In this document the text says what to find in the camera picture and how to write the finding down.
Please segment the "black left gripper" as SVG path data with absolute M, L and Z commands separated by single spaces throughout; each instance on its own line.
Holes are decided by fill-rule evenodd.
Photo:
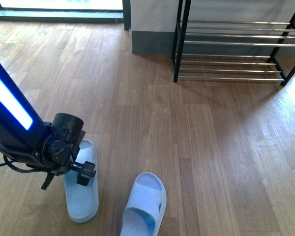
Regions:
M 57 113 L 53 122 L 34 117 L 29 129 L 15 118 L 2 118 L 0 152 L 4 163 L 20 173 L 47 173 L 42 190 L 48 188 L 54 176 L 69 171 L 76 171 L 77 183 L 86 186 L 96 171 L 94 164 L 76 161 L 85 135 L 83 125 L 80 118 L 65 113 Z

